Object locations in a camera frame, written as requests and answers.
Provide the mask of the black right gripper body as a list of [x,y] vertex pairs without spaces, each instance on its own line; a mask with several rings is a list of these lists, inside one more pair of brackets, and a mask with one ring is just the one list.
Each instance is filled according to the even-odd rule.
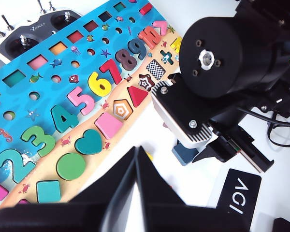
[[209,143],[209,157],[215,157],[221,162],[227,162],[237,154],[244,158],[258,171],[266,172],[274,164],[254,145],[254,139],[241,127],[239,122],[245,113],[238,110],[228,110],[209,119],[218,138]]

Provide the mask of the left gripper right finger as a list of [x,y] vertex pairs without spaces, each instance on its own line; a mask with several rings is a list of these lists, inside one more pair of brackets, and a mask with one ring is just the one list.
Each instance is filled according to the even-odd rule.
[[143,147],[136,153],[137,184],[147,232],[247,232],[245,221],[220,209],[190,206],[160,176]]

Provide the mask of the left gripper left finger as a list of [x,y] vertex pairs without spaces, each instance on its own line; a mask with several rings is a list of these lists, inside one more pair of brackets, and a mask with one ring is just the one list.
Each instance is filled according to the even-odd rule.
[[67,203],[17,204],[0,210],[0,232],[123,232],[134,184],[132,147]]

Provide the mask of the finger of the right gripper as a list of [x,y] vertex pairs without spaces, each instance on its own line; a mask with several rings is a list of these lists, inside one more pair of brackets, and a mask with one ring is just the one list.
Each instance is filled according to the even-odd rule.
[[211,158],[211,157],[215,157],[217,160],[222,161],[222,157],[219,154],[220,149],[221,149],[221,145],[219,144],[217,140],[215,140],[209,143],[205,147],[205,149],[193,159],[192,162],[194,163],[202,159]]

